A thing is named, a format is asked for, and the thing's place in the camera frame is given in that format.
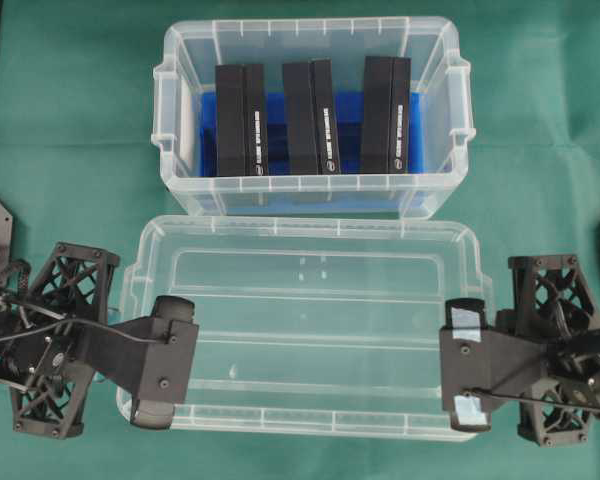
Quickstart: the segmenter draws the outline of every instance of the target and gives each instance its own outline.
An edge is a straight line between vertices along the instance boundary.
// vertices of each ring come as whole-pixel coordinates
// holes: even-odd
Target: bolt
[[[58,353],[53,360],[51,360],[51,365],[53,368],[58,368],[62,362],[64,361],[64,353]]]
[[[576,400],[580,403],[587,403],[587,397],[580,390],[574,390],[573,396],[576,397]]]

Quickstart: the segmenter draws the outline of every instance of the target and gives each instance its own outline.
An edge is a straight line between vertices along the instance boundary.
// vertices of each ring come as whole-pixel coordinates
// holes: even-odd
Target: green table surface
[[[600,0],[14,1],[0,31],[0,199],[14,256],[40,266],[59,240],[135,259],[143,226],[182,212],[149,142],[152,67],[180,20],[442,15],[472,64],[470,169],[435,219],[471,227],[496,302],[510,255],[575,252],[600,304]],[[111,303],[119,299],[119,271]],[[83,436],[11,431],[0,386],[0,478],[600,478],[600,423],[585,445],[541,449],[517,407],[463,444],[129,426],[94,385]]]

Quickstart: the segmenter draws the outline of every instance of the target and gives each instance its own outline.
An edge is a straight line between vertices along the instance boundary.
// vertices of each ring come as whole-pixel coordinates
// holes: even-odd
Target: transparent plastic container
[[[424,173],[201,177],[202,96],[218,64],[263,63],[267,92],[282,92],[282,64],[330,58],[335,92],[361,92],[366,55],[406,56],[418,93]],[[458,32],[439,17],[213,20],[167,31],[154,70],[152,142],[160,175],[191,215],[397,213],[429,218],[467,174],[475,136],[470,64]]]
[[[442,411],[444,302],[483,298],[478,242],[450,222],[164,216],[126,270],[123,320],[158,295],[200,334],[172,428],[462,441]],[[129,415],[130,397],[118,390]]]

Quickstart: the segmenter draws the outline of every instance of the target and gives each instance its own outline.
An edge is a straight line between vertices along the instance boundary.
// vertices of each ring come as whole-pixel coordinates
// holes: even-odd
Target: black cable
[[[157,340],[154,338],[140,338],[134,335],[130,335],[128,333],[122,332],[120,330],[116,330],[108,325],[104,325],[102,323],[93,322],[91,320],[86,320],[84,318],[67,318],[65,320],[59,320],[51,325],[45,325],[44,327],[32,328],[31,330],[25,330],[24,332],[13,333],[11,335],[5,335],[0,337],[0,343],[9,342],[11,340],[17,340],[20,338],[29,337],[31,335],[37,335],[42,332],[48,332],[49,330],[53,330],[57,327],[61,327],[62,325],[69,325],[71,323],[79,323],[81,325],[86,325],[87,327],[99,328],[100,330],[104,330],[105,332],[111,333],[113,335],[118,335],[120,337],[126,338],[132,342],[136,343],[166,343],[164,340]]]
[[[557,407],[557,408],[575,408],[577,410],[584,410],[591,413],[600,413],[600,408],[597,407],[588,407],[586,405],[575,405],[572,403],[558,403],[558,402],[549,402],[547,400],[541,400],[539,398],[528,398],[528,397],[517,397],[515,395],[503,395],[500,393],[492,393],[488,390],[480,390],[473,389],[469,390],[469,393],[475,395],[477,397],[491,397],[497,400],[513,400],[514,402],[520,403],[529,403],[536,405],[546,405],[548,407]]]

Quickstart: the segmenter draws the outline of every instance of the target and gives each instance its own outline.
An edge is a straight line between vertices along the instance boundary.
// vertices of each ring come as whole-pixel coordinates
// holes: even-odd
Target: black lattice bracket
[[[107,327],[107,298],[119,259],[61,243],[28,287],[0,289],[0,383],[11,392],[13,428],[52,438],[79,435],[87,392],[101,372],[131,393],[131,423],[168,428],[186,396],[198,334],[194,306],[158,297],[152,314]]]
[[[600,419],[600,311],[575,255],[514,257],[514,309],[487,324],[484,302],[447,302],[440,331],[443,408],[481,432],[520,402],[518,433],[542,446],[584,442]]]

